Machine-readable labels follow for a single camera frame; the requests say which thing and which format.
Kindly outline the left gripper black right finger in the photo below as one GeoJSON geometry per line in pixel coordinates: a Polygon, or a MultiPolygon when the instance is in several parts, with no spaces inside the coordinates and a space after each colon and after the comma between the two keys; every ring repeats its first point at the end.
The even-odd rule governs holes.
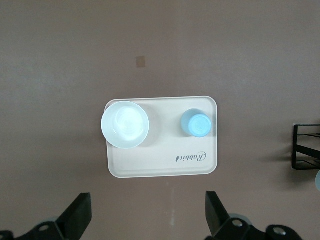
{"type": "Polygon", "coordinates": [[[228,214],[215,191],[205,194],[205,217],[211,235],[208,240],[300,240],[300,235],[284,225],[269,225],[260,231],[244,217],[228,214]]]}

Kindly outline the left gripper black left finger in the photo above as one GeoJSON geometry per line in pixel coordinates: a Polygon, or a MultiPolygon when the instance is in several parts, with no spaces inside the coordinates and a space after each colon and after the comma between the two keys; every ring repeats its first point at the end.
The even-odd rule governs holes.
{"type": "Polygon", "coordinates": [[[79,240],[92,220],[90,193],[81,193],[54,221],[45,221],[24,235],[14,237],[9,230],[2,230],[2,240],[79,240]]]}

